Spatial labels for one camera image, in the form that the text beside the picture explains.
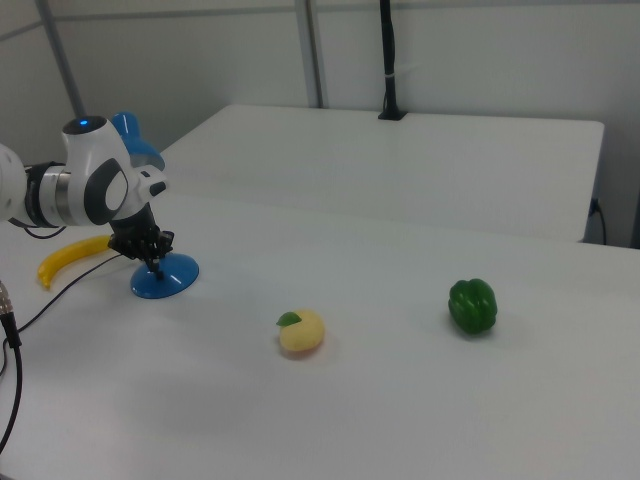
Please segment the green bell pepper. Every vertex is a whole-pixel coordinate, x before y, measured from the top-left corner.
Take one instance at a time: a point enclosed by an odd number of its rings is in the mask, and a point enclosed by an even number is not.
[[[469,335],[489,330],[496,323],[498,305],[487,282],[460,280],[449,290],[449,311],[458,326]]]

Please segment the wall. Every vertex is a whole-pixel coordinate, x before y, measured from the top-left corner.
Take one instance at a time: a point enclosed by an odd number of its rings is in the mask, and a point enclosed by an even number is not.
[[[0,143],[25,164],[64,160],[73,117],[35,3],[0,0]]]
[[[314,106],[300,2],[49,4],[84,109],[133,111],[160,150],[232,103]]]
[[[610,243],[628,246],[640,182],[640,5],[584,3],[602,2],[397,2],[398,101],[413,112],[603,122],[596,195]],[[479,4],[500,6],[469,7]],[[325,105],[379,110],[378,2],[317,0],[317,21]],[[597,221],[587,236],[600,240]]]

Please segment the black cable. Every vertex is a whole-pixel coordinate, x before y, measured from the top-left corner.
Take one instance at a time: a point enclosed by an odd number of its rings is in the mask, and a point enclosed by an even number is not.
[[[602,213],[602,209],[600,205],[596,207],[596,212],[600,215],[600,223],[602,224],[602,244],[607,244],[607,225],[604,223],[604,214]]]
[[[48,240],[49,238],[53,238],[57,235],[60,235],[64,229],[66,229],[67,227],[60,227],[58,230],[56,230],[54,233],[52,233],[51,235],[44,235],[44,236],[40,236],[40,235],[36,235],[35,233],[33,233],[31,230],[29,230],[28,228],[25,228],[24,231],[27,232],[30,236],[32,236],[33,238],[37,238],[38,240]]]
[[[20,347],[14,347],[13,353],[16,356],[16,396],[13,399],[13,408],[11,409],[11,417],[9,417],[9,423],[4,431],[2,440],[0,440],[0,454],[4,450],[4,447],[9,441],[9,436],[13,430],[13,425],[16,423],[16,417],[18,416],[18,409],[20,408],[20,398],[22,398],[22,355],[20,354]]]
[[[84,277],[86,277],[87,275],[89,275],[90,273],[96,271],[98,268],[100,268],[101,266],[103,266],[105,263],[110,262],[111,260],[121,257],[122,255],[114,255],[113,257],[107,258],[104,262],[99,263],[98,265],[96,265],[95,267],[90,268],[89,270],[87,270],[86,272],[84,272],[82,275],[76,277],[75,279],[71,280],[71,282],[69,282],[67,284],[66,287],[64,287],[62,290],[60,290],[60,292],[53,297],[53,299],[47,303],[42,310],[40,310],[35,317],[33,317],[31,320],[29,320],[26,324],[24,324],[22,327],[20,327],[18,329],[18,333],[22,333],[23,331],[25,331],[27,328],[29,328],[36,320],[38,320],[42,314],[44,312],[47,311],[47,309],[53,305],[62,295],[64,295],[66,293],[67,290],[69,290],[71,287],[73,287],[76,283],[78,283],[80,280],[82,280]],[[0,377],[4,374],[6,368],[7,368],[7,343],[8,343],[8,339],[4,339],[4,341],[2,342],[2,368],[0,369]]]

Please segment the yellow banana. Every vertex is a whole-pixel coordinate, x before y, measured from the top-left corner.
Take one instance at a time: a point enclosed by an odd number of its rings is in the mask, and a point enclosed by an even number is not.
[[[81,258],[107,250],[109,248],[109,238],[110,235],[100,235],[80,240],[53,252],[45,258],[38,268],[38,279],[42,282],[44,288],[49,290],[51,280],[62,267]]]

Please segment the yellow fruit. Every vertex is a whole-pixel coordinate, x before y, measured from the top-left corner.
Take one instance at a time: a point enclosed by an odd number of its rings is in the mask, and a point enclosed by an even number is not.
[[[320,345],[324,338],[322,318],[312,310],[285,313],[278,325],[281,325],[280,345],[290,352],[311,350]]]
[[[109,248],[110,235],[87,238],[79,242],[67,245],[53,252],[45,258],[38,268],[38,279],[47,290],[51,287],[51,280],[58,270],[76,260],[104,252]]]

